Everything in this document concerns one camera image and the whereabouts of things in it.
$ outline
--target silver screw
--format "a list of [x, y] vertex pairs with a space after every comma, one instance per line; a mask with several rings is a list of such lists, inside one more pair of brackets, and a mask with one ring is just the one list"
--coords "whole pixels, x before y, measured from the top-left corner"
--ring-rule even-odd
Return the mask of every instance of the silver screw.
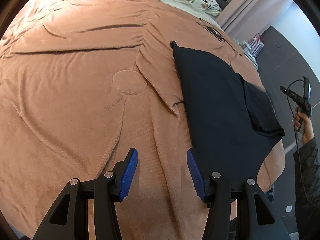
[[214, 177], [214, 178], [216, 178], [216, 179], [218, 179], [218, 178], [221, 177], [221, 174], [215, 171], [215, 172], [213, 172], [213, 173], [211, 174], [211, 176]]
[[72, 179], [72, 180], [70, 180], [70, 185], [75, 185], [75, 184], [77, 184], [78, 183], [78, 180], [77, 179]]
[[247, 183], [251, 186], [256, 184], [256, 182], [253, 179], [247, 179]]
[[113, 176], [113, 172], [112, 172], [112, 171], [107, 171], [107, 172], [104, 174], [104, 176], [105, 176], [106, 178], [111, 178], [111, 177]]

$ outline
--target fleece blanket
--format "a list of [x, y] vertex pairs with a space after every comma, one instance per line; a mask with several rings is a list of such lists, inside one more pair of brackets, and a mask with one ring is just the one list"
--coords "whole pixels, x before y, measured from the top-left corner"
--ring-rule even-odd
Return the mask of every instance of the fleece blanket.
[[[200, 239], [208, 208], [186, 163], [192, 145], [170, 41], [215, 54], [262, 88], [254, 66], [220, 32], [232, 46], [160, 0], [30, 0], [0, 42], [7, 221], [33, 237], [71, 178], [95, 179], [135, 147], [129, 195], [116, 203], [123, 239]], [[259, 171], [264, 191], [284, 160], [279, 142]], [[92, 202], [89, 232], [94, 239]]]

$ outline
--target jacket sleeve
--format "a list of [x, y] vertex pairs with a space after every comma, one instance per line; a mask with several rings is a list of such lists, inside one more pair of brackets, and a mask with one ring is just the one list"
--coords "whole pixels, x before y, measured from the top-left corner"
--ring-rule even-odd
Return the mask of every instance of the jacket sleeve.
[[320, 165], [318, 146], [313, 138], [293, 154], [296, 184], [295, 215], [300, 239], [308, 239], [310, 233], [320, 226]]

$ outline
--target pink curtain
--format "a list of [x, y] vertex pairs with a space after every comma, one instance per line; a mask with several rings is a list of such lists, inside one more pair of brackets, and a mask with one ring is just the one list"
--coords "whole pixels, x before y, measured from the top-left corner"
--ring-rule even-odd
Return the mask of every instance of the pink curtain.
[[249, 41], [269, 28], [291, 3], [292, 0], [232, 0], [216, 22], [231, 38]]

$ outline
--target blue ribbed rubber pad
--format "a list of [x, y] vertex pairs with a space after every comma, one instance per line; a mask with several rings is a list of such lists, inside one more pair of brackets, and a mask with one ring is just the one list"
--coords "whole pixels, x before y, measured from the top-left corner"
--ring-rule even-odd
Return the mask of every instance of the blue ribbed rubber pad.
[[134, 150], [131, 159], [125, 169], [125, 172], [121, 179], [121, 190], [119, 193], [120, 201], [123, 201], [124, 198], [128, 195], [130, 186], [133, 180], [134, 173], [138, 165], [138, 151]]
[[204, 201], [204, 198], [205, 198], [204, 180], [201, 176], [198, 165], [196, 164], [196, 161], [192, 155], [191, 150], [188, 150], [187, 152], [187, 164], [191, 174], [193, 185], [195, 186], [195, 189], [197, 192], [197, 196], [200, 197], [202, 201]]

